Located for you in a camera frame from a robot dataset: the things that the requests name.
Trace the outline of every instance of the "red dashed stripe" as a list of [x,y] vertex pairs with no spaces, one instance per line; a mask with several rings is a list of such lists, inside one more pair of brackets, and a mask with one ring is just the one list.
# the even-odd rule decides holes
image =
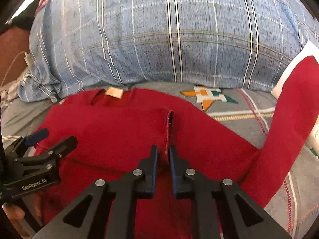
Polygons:
[[[259,117],[256,115],[249,99],[246,97],[246,95],[239,89],[235,89],[243,98],[244,100],[246,101],[248,107],[250,108],[250,110],[252,111],[253,115],[255,116],[256,120],[258,121],[259,123],[259,126],[262,130],[262,132],[265,134],[265,136],[267,136],[267,133],[264,129],[264,126],[263,124],[261,123]],[[284,180],[284,186],[285,186],[285,190],[286,190],[286,194],[287,194],[287,199],[288,199],[288,231],[291,230],[291,197],[290,197],[290,192],[289,192],[289,189],[288,189],[288,185],[287,185],[287,182],[286,182],[286,179]]]

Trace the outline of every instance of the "logo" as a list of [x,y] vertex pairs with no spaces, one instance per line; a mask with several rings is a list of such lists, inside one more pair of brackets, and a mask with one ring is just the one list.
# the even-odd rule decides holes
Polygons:
[[229,102],[238,104],[237,101],[232,99],[229,96],[223,94],[222,90],[220,89],[211,89],[206,88],[203,86],[194,86],[194,91],[184,91],[181,94],[187,97],[196,96],[197,103],[202,104],[203,111],[207,111],[208,108],[215,102],[215,101],[222,101],[222,102]]
[[31,188],[35,188],[39,185],[42,185],[44,183],[47,183],[47,180],[46,179],[42,179],[42,181],[38,181],[38,182],[34,182],[34,183],[30,183],[29,185],[27,186],[22,186],[22,189],[25,191],[25,190],[29,190]]

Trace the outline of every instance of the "round metal bolt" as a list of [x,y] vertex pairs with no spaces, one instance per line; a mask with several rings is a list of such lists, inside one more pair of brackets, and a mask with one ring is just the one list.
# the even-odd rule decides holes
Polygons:
[[186,170],[186,174],[187,175],[194,175],[196,172],[195,172],[195,170],[194,169],[187,169]]
[[135,169],[135,170],[133,171],[133,174],[134,174],[135,176],[140,176],[140,175],[142,175],[142,173],[143,173],[143,171],[140,170],[140,169]]
[[226,186],[230,186],[230,185],[232,185],[232,180],[231,179],[224,179],[223,184],[225,184]]
[[98,187],[102,187],[102,186],[104,186],[104,184],[105,184],[105,180],[103,180],[103,179],[99,179],[95,182],[95,185]]

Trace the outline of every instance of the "white cable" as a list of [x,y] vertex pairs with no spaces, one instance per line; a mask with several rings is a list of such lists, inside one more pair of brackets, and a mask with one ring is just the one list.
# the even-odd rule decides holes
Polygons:
[[2,85],[3,85],[4,81],[5,81],[5,78],[7,77],[8,73],[9,73],[9,71],[10,71],[12,65],[13,65],[13,63],[16,61],[18,56],[21,55],[22,53],[24,53],[25,56],[28,56],[27,52],[25,52],[25,51],[21,51],[18,55],[15,56],[15,58],[13,59],[12,63],[10,64],[10,66],[8,67],[7,72],[5,73],[5,75],[4,75],[3,79],[2,79],[0,87],[2,87]]

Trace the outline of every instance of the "yellow tag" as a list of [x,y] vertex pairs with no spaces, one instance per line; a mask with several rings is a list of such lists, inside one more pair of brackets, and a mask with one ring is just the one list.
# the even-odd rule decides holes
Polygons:
[[110,95],[110,96],[112,96],[112,97],[121,99],[123,93],[124,93],[124,91],[123,91],[122,89],[110,87],[110,88],[105,92],[105,95]]

